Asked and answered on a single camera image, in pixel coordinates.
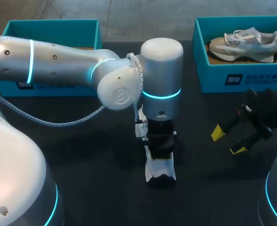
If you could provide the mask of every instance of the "concrete floor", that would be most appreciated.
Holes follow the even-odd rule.
[[[277,15],[277,0],[0,0],[8,20],[99,19],[103,41],[192,39],[197,16]]]

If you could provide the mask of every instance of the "teal box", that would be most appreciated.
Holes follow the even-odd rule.
[[[74,48],[102,48],[98,20],[13,20],[3,34]],[[96,96],[90,87],[0,81],[3,97]]]
[[[193,33],[193,54],[203,93],[263,91],[277,88],[277,63],[211,65],[205,45],[224,33],[254,27],[262,33],[277,31],[277,16],[198,17]],[[240,80],[235,84],[229,78]]]

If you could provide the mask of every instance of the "white sneaker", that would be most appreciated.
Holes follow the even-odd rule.
[[[277,53],[277,31],[273,34],[260,33],[255,28],[224,34],[223,38],[213,39],[209,50],[217,57],[234,61],[248,57],[255,61],[273,63]]]

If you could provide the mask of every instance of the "black tabletop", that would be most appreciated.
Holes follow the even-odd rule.
[[[125,57],[141,42],[105,43]],[[242,94],[203,94],[191,41],[184,47],[179,141],[174,151],[177,182],[169,189],[146,185],[145,151],[135,138],[133,111],[104,110],[69,128],[31,122],[0,104],[7,120],[41,148],[64,200],[67,226],[178,225],[260,226],[258,194],[277,154],[277,130],[249,157],[229,151],[251,125],[237,126],[213,142],[211,133],[241,102]],[[35,117],[52,122],[79,119],[96,110],[96,97],[33,97],[8,100]]]

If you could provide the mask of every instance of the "glowing blue light ring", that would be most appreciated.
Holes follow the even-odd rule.
[[[148,94],[148,93],[146,93],[144,91],[143,91],[143,94],[146,95],[147,97],[150,97],[150,98],[153,98],[153,99],[161,99],[161,100],[163,100],[163,99],[170,99],[170,98],[176,97],[180,93],[180,91],[181,91],[181,89],[179,89],[179,91],[177,93],[174,93],[174,94],[172,94],[170,96],[165,96],[165,97],[153,96],[153,95],[150,95],[150,94]]]
[[[270,205],[272,211],[274,212],[274,214],[275,214],[276,217],[277,217],[277,212],[276,212],[275,209],[272,207],[272,204],[271,204],[271,202],[270,202],[270,200],[269,200],[269,194],[268,194],[268,192],[267,192],[267,180],[268,180],[268,178],[269,178],[269,174],[267,175],[266,183],[265,183],[266,197],[267,197],[267,201],[269,202],[269,205]]]
[[[52,219],[52,217],[53,217],[53,215],[55,213],[56,207],[57,207],[57,202],[58,202],[58,188],[57,188],[57,185],[56,185],[56,202],[55,202],[55,206],[54,206],[52,214],[50,215],[49,219],[47,220],[47,222],[45,223],[44,226],[47,226],[49,224],[50,220]]]
[[[95,69],[96,69],[101,63],[106,62],[106,61],[108,61],[108,60],[115,60],[115,59],[105,59],[105,60],[101,60],[99,63],[96,64],[96,66],[94,66],[94,68],[92,69],[91,74],[90,74],[90,82],[91,82],[91,83],[92,83],[92,74],[93,74],[93,72],[95,71]]]
[[[30,39],[30,68],[29,68],[29,75],[27,76],[26,83],[30,83],[32,79],[33,61],[34,61],[34,42],[32,39]]]

